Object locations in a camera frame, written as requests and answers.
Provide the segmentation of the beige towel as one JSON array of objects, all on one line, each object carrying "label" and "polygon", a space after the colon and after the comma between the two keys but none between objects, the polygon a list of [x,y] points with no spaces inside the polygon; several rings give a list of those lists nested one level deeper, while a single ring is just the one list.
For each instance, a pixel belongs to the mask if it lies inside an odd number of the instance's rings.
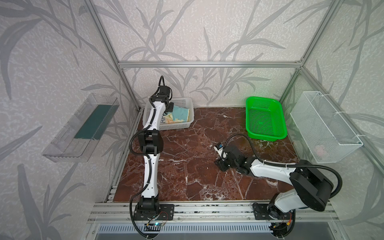
[{"label": "beige towel", "polygon": [[165,113],[165,115],[162,116],[161,124],[173,124],[174,118],[173,113]]}]

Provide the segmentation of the pale green towel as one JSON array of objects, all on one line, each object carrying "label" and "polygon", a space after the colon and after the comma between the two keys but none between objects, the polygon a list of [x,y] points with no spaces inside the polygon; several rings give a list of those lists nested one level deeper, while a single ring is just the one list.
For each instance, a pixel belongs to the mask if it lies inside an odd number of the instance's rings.
[{"label": "pale green towel", "polygon": [[174,122],[183,123],[189,120],[190,110],[187,108],[180,108],[178,106],[174,106],[172,113]]}]

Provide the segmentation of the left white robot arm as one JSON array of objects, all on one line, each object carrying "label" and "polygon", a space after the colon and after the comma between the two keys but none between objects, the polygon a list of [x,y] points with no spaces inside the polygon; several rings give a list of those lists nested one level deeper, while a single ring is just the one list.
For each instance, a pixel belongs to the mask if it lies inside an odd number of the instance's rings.
[{"label": "left white robot arm", "polygon": [[158,163],[164,141],[160,133],[160,123],[164,112],[170,105],[172,90],[167,86],[158,87],[155,94],[149,98],[149,118],[143,132],[138,136],[140,150],[145,159],[145,189],[137,205],[137,213],[151,218],[160,213],[158,193]]}]

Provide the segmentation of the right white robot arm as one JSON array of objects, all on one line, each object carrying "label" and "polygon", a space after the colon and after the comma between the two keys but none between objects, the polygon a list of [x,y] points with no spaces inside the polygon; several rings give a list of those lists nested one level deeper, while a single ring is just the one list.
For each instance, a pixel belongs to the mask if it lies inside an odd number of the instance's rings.
[{"label": "right white robot arm", "polygon": [[216,144],[214,149],[219,154],[215,164],[222,172],[232,168],[242,175],[273,179],[293,187],[287,192],[275,194],[268,205],[255,204],[257,213],[277,220],[286,213],[305,207],[323,212],[331,198],[333,183],[308,161],[301,160],[298,164],[273,163],[257,157],[246,157],[237,147],[224,147],[221,143]]}]

